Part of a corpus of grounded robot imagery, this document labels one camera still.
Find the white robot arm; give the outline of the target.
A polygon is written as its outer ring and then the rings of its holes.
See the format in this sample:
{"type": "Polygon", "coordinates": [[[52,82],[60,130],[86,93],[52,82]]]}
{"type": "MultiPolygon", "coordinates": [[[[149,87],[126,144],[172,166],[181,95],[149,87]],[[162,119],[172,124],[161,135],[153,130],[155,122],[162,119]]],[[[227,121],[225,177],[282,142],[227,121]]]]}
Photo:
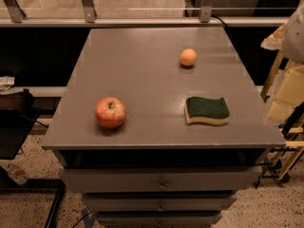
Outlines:
{"type": "Polygon", "coordinates": [[[282,50],[286,58],[304,64],[304,4],[296,9],[286,24],[282,50]]]}

